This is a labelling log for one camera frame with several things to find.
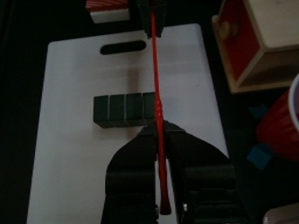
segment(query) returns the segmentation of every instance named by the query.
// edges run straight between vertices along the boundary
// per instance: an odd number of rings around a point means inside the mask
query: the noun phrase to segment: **cutting board handle hole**
[[[115,53],[131,53],[139,52],[145,49],[145,42],[143,40],[136,40],[131,42],[103,45],[99,49],[100,54],[109,55]]]

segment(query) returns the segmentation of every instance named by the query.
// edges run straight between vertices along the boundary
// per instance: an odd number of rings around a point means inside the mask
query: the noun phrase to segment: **red cup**
[[[299,161],[299,74],[256,127],[256,139],[280,158]]]

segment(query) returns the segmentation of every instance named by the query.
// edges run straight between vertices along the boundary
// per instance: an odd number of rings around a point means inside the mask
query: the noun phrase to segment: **black background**
[[[248,107],[260,104],[269,107],[285,89],[231,94],[211,29],[211,16],[219,13],[220,1],[169,0],[168,5],[167,25],[199,23],[201,27],[239,195],[252,223],[261,223],[269,208],[299,201],[299,164],[275,157],[260,171],[247,161],[259,122]],[[141,29],[133,1],[131,20],[108,24],[93,24],[84,6],[84,0],[23,0],[0,4],[1,224],[27,220],[48,44]]]

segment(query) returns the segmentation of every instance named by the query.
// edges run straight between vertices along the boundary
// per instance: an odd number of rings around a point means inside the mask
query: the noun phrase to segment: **blue object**
[[[265,106],[264,103],[261,103],[256,107],[248,107],[247,109],[248,109],[248,112],[253,116],[255,119],[260,119],[267,112],[267,106]]]
[[[259,170],[264,170],[272,156],[273,152],[269,150],[267,144],[259,143],[253,146],[251,152],[248,153],[247,160]]]

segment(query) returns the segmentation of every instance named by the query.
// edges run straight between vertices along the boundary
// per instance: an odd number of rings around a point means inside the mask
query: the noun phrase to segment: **red box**
[[[85,8],[93,23],[116,22],[129,19],[128,0],[87,0]]]

